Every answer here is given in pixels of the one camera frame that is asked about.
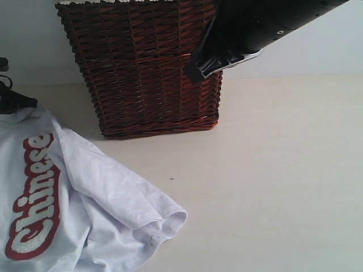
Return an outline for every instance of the woven basket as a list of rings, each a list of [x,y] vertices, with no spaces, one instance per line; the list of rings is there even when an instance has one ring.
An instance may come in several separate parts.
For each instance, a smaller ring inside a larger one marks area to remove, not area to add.
[[[222,73],[183,73],[213,0],[56,5],[102,134],[135,138],[212,129]]]

